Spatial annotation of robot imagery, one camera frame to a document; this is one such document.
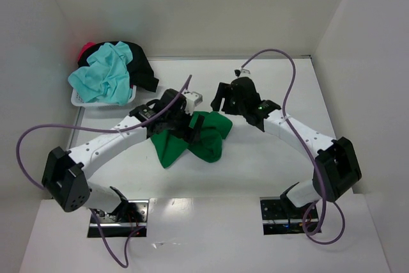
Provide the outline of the green t shirt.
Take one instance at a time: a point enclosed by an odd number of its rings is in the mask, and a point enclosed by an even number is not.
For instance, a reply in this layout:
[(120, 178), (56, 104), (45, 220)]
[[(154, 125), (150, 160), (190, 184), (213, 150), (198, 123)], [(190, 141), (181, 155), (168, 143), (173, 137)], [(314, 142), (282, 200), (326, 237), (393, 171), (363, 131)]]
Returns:
[(216, 111), (196, 111), (190, 123), (195, 124), (200, 116), (204, 117), (204, 122), (200, 139), (196, 143), (188, 144), (168, 131), (151, 137), (151, 142), (163, 168), (172, 166), (187, 150), (208, 163), (217, 162), (221, 158), (222, 143), (231, 132), (233, 122)]

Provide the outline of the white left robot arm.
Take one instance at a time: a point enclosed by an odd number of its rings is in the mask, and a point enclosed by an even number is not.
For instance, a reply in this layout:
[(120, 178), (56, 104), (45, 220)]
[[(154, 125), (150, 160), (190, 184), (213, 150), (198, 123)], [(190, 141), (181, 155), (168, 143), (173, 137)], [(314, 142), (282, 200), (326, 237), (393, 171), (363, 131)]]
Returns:
[(120, 153), (163, 131), (189, 144), (199, 141), (204, 118), (198, 116), (193, 125), (191, 120), (202, 101), (197, 92), (168, 89), (159, 99), (131, 110), (107, 133), (69, 150), (53, 149), (47, 157), (42, 185), (65, 212), (87, 207), (112, 215), (125, 213), (130, 202), (117, 188), (88, 180)]

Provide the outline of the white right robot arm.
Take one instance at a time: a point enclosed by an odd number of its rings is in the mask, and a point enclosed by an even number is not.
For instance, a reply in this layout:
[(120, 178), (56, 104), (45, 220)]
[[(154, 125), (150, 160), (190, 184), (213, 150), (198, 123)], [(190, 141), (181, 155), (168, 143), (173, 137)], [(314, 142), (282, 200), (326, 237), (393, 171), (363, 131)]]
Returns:
[(362, 178), (349, 139), (333, 139), (284, 115), (280, 105), (261, 99), (248, 77), (237, 78), (229, 84), (220, 83), (211, 107), (214, 111), (243, 116), (249, 125), (278, 137), (314, 161), (318, 170), (313, 178), (296, 183), (281, 194), (282, 201), (290, 209), (320, 199), (335, 203)]

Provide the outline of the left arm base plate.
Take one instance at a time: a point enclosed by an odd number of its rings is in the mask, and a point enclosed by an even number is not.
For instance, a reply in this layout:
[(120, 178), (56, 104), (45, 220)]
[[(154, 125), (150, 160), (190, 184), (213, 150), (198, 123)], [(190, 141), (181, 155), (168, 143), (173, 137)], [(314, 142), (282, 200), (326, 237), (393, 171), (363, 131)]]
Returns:
[(102, 233), (106, 238), (146, 237), (148, 199), (130, 200), (127, 209), (120, 215), (111, 215), (102, 210), (95, 210), (96, 218), (90, 217), (88, 238), (101, 238), (96, 221), (99, 221)]

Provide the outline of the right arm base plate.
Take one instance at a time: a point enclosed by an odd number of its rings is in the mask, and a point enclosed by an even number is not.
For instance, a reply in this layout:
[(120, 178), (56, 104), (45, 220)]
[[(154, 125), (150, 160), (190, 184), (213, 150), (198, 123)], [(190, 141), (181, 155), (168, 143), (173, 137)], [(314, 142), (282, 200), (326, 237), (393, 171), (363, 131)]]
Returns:
[(279, 198), (260, 198), (263, 234), (289, 235), (304, 233), (302, 218), (309, 205), (310, 203), (287, 212)]

